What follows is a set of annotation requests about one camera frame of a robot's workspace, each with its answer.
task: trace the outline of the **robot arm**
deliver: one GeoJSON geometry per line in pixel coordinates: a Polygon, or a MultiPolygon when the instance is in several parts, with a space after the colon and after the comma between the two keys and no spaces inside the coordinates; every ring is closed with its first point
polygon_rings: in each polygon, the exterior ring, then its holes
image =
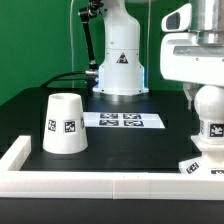
{"type": "Polygon", "coordinates": [[[139,62],[140,24],[125,8],[125,0],[90,0],[79,11],[86,34],[90,69],[97,69],[88,21],[102,14],[105,24],[105,60],[99,67],[95,96],[104,99],[132,101],[148,92],[144,67],[139,62]]]}
{"type": "Polygon", "coordinates": [[[164,17],[162,29],[171,34],[162,41],[161,73],[185,83],[189,107],[198,83],[224,86],[223,0],[189,0],[164,17]]]}

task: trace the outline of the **warning label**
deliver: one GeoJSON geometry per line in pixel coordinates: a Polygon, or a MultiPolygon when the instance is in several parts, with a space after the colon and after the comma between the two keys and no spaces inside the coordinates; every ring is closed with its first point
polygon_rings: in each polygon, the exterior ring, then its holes
{"type": "Polygon", "coordinates": [[[124,53],[120,56],[120,58],[117,60],[118,64],[128,64],[128,60],[124,53]]]}

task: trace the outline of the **white block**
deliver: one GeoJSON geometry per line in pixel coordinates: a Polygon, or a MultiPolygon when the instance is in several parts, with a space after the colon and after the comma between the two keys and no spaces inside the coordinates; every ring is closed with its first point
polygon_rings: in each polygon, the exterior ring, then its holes
{"type": "Polygon", "coordinates": [[[31,137],[19,136],[0,160],[0,172],[18,171],[31,152],[31,137]]]}

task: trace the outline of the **sticker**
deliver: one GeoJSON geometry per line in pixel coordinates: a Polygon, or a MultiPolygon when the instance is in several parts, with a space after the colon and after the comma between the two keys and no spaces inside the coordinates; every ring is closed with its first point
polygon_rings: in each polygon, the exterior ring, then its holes
{"type": "Polygon", "coordinates": [[[55,120],[49,120],[48,121],[48,130],[49,131],[56,131],[56,121],[55,120]]]}
{"type": "Polygon", "coordinates": [[[130,120],[127,120],[127,121],[124,121],[124,126],[143,127],[144,124],[143,124],[142,121],[130,121],[130,120]]]}
{"type": "Polygon", "coordinates": [[[158,114],[84,112],[85,127],[161,128],[158,114]]]}
{"type": "Polygon", "coordinates": [[[84,119],[83,117],[81,118],[81,128],[83,129],[85,127],[85,122],[84,122],[84,119]]]}
{"type": "Polygon", "coordinates": [[[75,121],[65,121],[64,122],[64,132],[65,133],[75,132],[75,121]]]}
{"type": "Polygon", "coordinates": [[[120,58],[117,60],[118,64],[128,64],[128,60],[124,53],[120,56],[120,58]]]}
{"type": "Polygon", "coordinates": [[[224,124],[210,124],[210,137],[211,138],[224,137],[224,124]]]}
{"type": "Polygon", "coordinates": [[[100,118],[105,119],[118,119],[118,114],[111,114],[111,113],[102,113],[100,114],[100,118]]]}
{"type": "Polygon", "coordinates": [[[142,119],[140,114],[123,114],[124,119],[142,119]]]}
{"type": "Polygon", "coordinates": [[[200,121],[200,132],[204,135],[204,121],[200,121]]]}
{"type": "Polygon", "coordinates": [[[199,165],[198,165],[198,163],[193,163],[192,165],[190,165],[187,169],[186,169],[186,171],[187,171],[187,173],[188,174],[191,174],[191,173],[193,173],[194,171],[196,171],[197,169],[199,168],[199,165]]]}
{"type": "Polygon", "coordinates": [[[211,170],[211,174],[224,175],[224,170],[211,170]]]}
{"type": "Polygon", "coordinates": [[[119,126],[118,120],[100,120],[100,126],[119,126]]]}

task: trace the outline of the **white border frame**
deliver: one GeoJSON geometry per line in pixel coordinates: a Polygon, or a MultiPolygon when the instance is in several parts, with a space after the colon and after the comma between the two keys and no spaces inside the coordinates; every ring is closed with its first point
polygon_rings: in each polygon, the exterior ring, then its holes
{"type": "Polygon", "coordinates": [[[31,137],[19,136],[0,160],[0,197],[224,200],[214,175],[19,171],[31,137]]]}

